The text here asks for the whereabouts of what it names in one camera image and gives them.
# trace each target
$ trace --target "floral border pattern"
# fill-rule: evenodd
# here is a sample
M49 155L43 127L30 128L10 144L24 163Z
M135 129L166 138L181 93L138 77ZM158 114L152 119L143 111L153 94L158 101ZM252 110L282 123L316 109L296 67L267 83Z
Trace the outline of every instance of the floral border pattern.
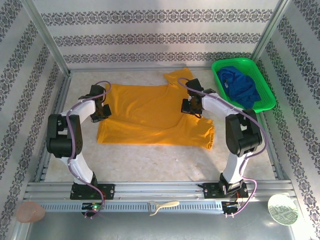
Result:
M315 0L294 0L295 6L299 9L304 19L311 27L311 30L320 41L320 6Z
M320 105L320 74L311 61L306 49L303 47L302 42L295 33L287 17L283 17L277 27L282 35L288 49L291 52L296 65L299 67L304 81L310 89L316 104Z
M296 89L291 82L290 76L287 73L286 67L282 62L280 54L278 53L274 43L269 41L265 47L266 52L268 53L272 65L276 71L276 74L279 78L279 82L283 87L284 94L288 100L289 105L291 106L292 113L295 117L297 125L302 133L303 140L305 145L308 146L308 152L311 155L313 164L316 169L318 169L318 174L320 175L320 142L316 137L315 130L312 129L309 118L305 112L305 108L296 93Z
M42 13L47 26L134 23L266 23L272 9L161 9Z
M64 55L67 64L216 61L230 58L249 58L250 52L141 52Z
M33 150L35 148L39 132L43 126L44 117L46 115L47 107L55 87L58 74L60 72L58 64L55 62L47 80L43 95L37 107L36 115L32 123L31 130L25 142L25 147L22 151L21 159L18 162L18 167L14 174L14 180L9 190L9 195L6 197L7 201L4 204L4 210L1 212L0 218L0 239L6 239L8 227L11 223L14 210L17 206L18 196L23 186L23 181L27 174L30 160L32 158Z
M273 95L276 97L274 89L272 87L272 83L269 79L268 73L266 71L265 66L263 65L262 61L260 60L258 62L258 67L267 82L267 84L270 87L270 90L272 91ZM319 207L316 206L317 200L313 196L314 192L311 190L310 182L308 181L308 177L306 176L306 171L302 166L302 162L300 159L300 156L297 154L297 149L295 146L295 143L293 141L293 138L291 137L291 133L288 130L287 122L283 116L283 112L281 110L280 104L276 97L276 105L274 108L272 108L272 113L275 119L275 122L277 124L279 133L281 135L281 139L283 142L283 146L285 148L285 151L287 152L288 160L291 163L291 168L293 169L293 174L296 177L296 182L298 183L298 187L301 191L301 196L303 197L303 202L307 206L307 211L309 212L310 220L313 222L312 226L315 228L315 233L318 238L320 238L320 212Z
M13 83L16 81L18 72L20 71L22 64L25 62L26 56L37 35L38 31L36 26L32 21L30 21L23 32L18 45L13 51L12 57L9 59L6 68L0 76L0 111L2 110L1 106L5 104L5 99L8 97L11 90L10 88L12 88Z
M2 174L6 170L6 165L13 151L13 146L16 144L18 138L20 127L22 126L25 116L29 109L32 97L36 91L38 82L40 80L41 74L49 58L50 51L46 45L41 48L39 56L33 66L33 70L30 77L24 87L18 106L13 113L13 117L9 126L6 130L6 135L3 137L1 148L0 148L0 180L2 179Z
M55 36L58 47L133 44L256 44L260 33L145 33Z
M22 9L22 4L19 0L7 0L0 10L0 43L6 36L6 33L17 18L18 13Z

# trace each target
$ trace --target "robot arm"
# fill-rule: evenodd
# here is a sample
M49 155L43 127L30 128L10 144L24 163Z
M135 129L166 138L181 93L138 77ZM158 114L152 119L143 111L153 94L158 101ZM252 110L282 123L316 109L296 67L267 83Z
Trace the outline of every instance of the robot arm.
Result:
M238 113L242 109L236 106L229 108L224 104L227 102L214 90L204 90L197 78L189 80L185 85L188 88L214 97L188 90L189 98L183 100L181 112L200 115L203 110L207 110L221 119L225 119L225 140L230 153L226 167L220 175L219 186L224 195L234 193L243 188L242 174L247 164L245 158L252 155L262 143L260 129L249 119ZM243 112L257 120L256 113L252 109L246 109Z
M90 93L79 98L79 101L93 96L103 94L105 89L99 85L92 85ZM48 118L46 148L49 153L68 165L68 158L72 154L72 141L66 121L68 111L61 114L51 114ZM97 180L94 172L88 167L82 155L83 138L81 124L91 117L91 121L96 123L108 118L111 115L109 105L103 105L103 97L84 101L71 112L69 119L75 137L75 158L70 162L72 171L82 180L92 185L96 185ZM83 182L74 178L74 183L84 185Z

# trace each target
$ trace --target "metal corner post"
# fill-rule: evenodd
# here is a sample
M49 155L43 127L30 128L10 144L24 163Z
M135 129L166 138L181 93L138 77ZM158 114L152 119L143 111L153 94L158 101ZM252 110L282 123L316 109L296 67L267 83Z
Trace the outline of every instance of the metal corner post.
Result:
M50 50L51 54L53 55L55 61L59 65L60 69L62 70L64 76L69 76L70 70L67 66L67 63L61 54L58 46L54 38L51 36L44 20L41 17L35 3L33 0L21 0L23 7L25 8L26 12L30 16L33 24L35 25L36 29L40 33L44 43L47 45L48 49Z
M291 0L280 0L276 5L270 21L268 22L265 29L263 30L263 33L251 54L250 58L255 63L259 60L262 52L264 51L266 45L268 44L271 36L275 32L290 2Z

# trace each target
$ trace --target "white plastic utensil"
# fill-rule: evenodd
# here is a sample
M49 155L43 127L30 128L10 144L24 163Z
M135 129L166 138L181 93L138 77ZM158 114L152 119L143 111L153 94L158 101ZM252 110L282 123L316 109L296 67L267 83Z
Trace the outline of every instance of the white plastic utensil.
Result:
M151 204L155 205L155 212L154 213L151 213ZM180 204L179 201L168 201L165 203L157 203L155 201L148 201L148 211L149 211L150 217L151 217L151 216L156 215L160 209L176 207L179 204Z

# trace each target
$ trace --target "marble surface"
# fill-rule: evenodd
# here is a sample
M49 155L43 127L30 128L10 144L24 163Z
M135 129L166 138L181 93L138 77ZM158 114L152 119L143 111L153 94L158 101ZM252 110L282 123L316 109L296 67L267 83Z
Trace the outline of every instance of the marble surface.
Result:
M157 86L165 85L166 71L113 71L77 72L73 75L65 110L78 98L89 92L92 84L108 80L113 84ZM217 89L210 70L192 71L204 89ZM148 182L148 181L211 181L218 180L228 159L225 144L225 121L214 114L203 115L214 121L214 144L211 150L192 146L98 144L98 123L86 119L82 123L83 156L94 171L98 181ZM274 180L267 151L251 158L244 175L257 180ZM72 182L68 168L51 155L46 182Z

